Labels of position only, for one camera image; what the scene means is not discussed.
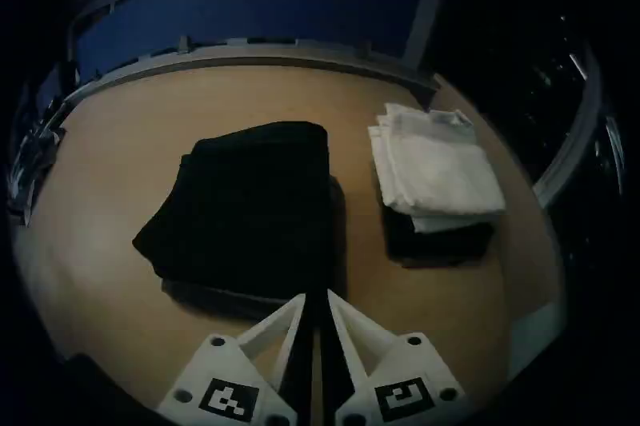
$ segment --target blue partition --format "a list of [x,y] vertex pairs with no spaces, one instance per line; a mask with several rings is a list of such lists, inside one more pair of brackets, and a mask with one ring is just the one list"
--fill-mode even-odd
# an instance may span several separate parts
[[144,54],[228,38],[297,38],[401,57],[418,0],[129,0],[77,41],[81,80]]

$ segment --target stack of folded clothes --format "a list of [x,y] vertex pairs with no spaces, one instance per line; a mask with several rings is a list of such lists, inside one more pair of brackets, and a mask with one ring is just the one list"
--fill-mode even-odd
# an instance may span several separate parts
[[176,299],[261,316],[332,287],[332,188],[319,125],[279,122],[201,140],[133,244]]
[[369,128],[392,257],[484,254],[505,202],[473,124],[460,112],[388,103]]

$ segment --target white towel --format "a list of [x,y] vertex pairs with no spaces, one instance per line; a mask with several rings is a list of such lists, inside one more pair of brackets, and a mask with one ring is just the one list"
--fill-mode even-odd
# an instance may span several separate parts
[[461,112],[386,104],[369,134],[382,201],[414,217],[416,231],[457,228],[504,210],[473,124]]

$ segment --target wooden table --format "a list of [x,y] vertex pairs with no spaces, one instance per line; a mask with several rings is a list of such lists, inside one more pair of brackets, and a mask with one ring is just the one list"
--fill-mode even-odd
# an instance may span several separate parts
[[[385,254],[366,127],[385,102],[418,106],[401,86],[323,70],[224,66],[143,78],[88,97],[66,119],[68,133],[32,223],[14,239],[54,343],[67,356],[88,353],[154,408],[208,333],[249,328],[173,302],[131,239],[158,210],[181,155],[197,140],[306,120],[329,132],[331,173],[346,195],[349,302],[394,332],[424,332],[470,398],[484,404],[506,381],[510,322],[555,294],[555,255],[521,170],[468,102],[441,82],[434,104],[475,115],[514,211],[481,262],[454,269],[403,269]],[[275,350],[258,358],[261,371]]]

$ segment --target folded black cloth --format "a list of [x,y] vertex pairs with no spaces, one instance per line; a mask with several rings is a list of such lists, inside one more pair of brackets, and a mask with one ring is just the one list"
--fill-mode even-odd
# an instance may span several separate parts
[[282,300],[330,287],[326,131],[279,122],[199,141],[133,244],[167,281]]
[[[485,222],[436,233],[416,233],[411,216],[384,205],[382,224],[389,257],[397,260],[437,261],[440,264],[481,258],[494,233],[492,224]],[[409,262],[403,265],[416,267],[428,264]]]

